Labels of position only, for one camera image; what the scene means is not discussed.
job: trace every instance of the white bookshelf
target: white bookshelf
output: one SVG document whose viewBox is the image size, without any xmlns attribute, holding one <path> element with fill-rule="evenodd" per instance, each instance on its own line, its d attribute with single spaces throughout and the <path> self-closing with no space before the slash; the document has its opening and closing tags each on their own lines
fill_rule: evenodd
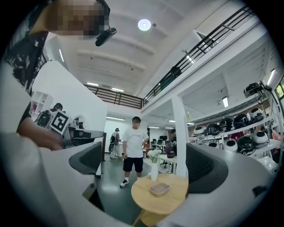
<svg viewBox="0 0 284 227">
<path fill-rule="evenodd" d="M 50 94 L 35 91 L 31 103 L 32 120 L 35 121 L 41 112 L 49 109 L 52 101 L 53 97 Z"/>
</svg>

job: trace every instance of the sneaker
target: sneaker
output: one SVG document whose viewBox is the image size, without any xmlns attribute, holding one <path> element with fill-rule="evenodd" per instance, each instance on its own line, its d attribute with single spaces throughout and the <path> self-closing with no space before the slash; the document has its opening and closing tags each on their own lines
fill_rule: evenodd
<svg viewBox="0 0 284 227">
<path fill-rule="evenodd" d="M 120 186 L 121 186 L 121 187 L 124 187 L 124 186 L 127 185 L 128 183 L 129 183 L 129 181 L 124 180 L 122 183 L 120 183 Z"/>
</svg>

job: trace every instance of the green floor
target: green floor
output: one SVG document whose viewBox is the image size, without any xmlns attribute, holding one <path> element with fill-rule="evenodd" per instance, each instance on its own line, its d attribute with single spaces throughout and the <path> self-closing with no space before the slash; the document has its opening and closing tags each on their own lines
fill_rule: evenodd
<svg viewBox="0 0 284 227">
<path fill-rule="evenodd" d="M 106 154 L 105 162 L 102 162 L 102 177 L 97 182 L 98 193 L 103 204 L 103 208 L 110 216 L 132 225 L 136 217 L 141 212 L 131 197 L 131 186 L 136 181 L 136 172 L 133 170 L 129 177 L 129 184 L 120 188 L 119 184 L 124 180 L 123 161 L 111 160 Z M 150 173 L 150 166 L 143 165 L 142 176 Z M 145 225 L 139 221 L 137 227 Z"/>
</svg>

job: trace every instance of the column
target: column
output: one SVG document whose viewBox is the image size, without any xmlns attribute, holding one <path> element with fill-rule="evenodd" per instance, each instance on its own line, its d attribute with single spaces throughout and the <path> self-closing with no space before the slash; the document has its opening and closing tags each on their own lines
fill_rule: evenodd
<svg viewBox="0 0 284 227">
<path fill-rule="evenodd" d="M 187 115 L 181 97 L 172 97 L 172 104 L 177 133 L 177 175 L 186 177 L 186 143 L 189 142 Z"/>
</svg>

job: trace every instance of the ceiling light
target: ceiling light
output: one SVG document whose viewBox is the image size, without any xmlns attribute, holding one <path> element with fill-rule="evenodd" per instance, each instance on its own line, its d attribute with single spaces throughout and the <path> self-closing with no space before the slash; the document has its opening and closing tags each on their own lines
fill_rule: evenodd
<svg viewBox="0 0 284 227">
<path fill-rule="evenodd" d="M 120 90 L 120 89 L 117 89 L 117 88 L 114 88 L 114 87 L 112 88 L 112 90 L 124 92 L 124 90 Z"/>
<path fill-rule="evenodd" d="M 97 83 L 90 83 L 90 82 L 87 82 L 88 85 L 92 85 L 92 86 L 99 86 Z"/>
<path fill-rule="evenodd" d="M 63 57 L 62 57 L 62 53 L 61 53 L 61 50 L 60 50 L 60 49 L 59 49 L 59 53 L 60 53 L 60 57 L 61 57 L 62 61 L 64 62 Z"/>
<path fill-rule="evenodd" d="M 187 58 L 189 61 L 191 61 L 192 64 L 195 63 L 195 60 L 193 60 L 191 57 L 186 56 L 186 58 Z"/>
<path fill-rule="evenodd" d="M 228 107 L 229 106 L 228 98 L 224 97 L 224 98 L 222 98 L 222 100 L 223 100 L 223 103 L 224 103 L 224 107 L 225 108 Z"/>
<path fill-rule="evenodd" d="M 138 22 L 138 28 L 141 31 L 147 31 L 151 28 L 151 22 L 147 19 L 142 19 Z"/>
<path fill-rule="evenodd" d="M 117 118 L 117 117 L 107 117 L 108 119 L 113 119 L 113 120 L 119 120 L 119 121 L 125 121 L 123 118 Z"/>
<path fill-rule="evenodd" d="M 269 85 L 270 82 L 272 81 L 272 78 L 273 78 L 273 76 L 274 76 L 275 71 L 276 71 L 275 69 L 271 71 L 271 74 L 270 74 L 269 80 L 268 80 L 268 82 L 267 82 L 267 85 Z"/>
</svg>

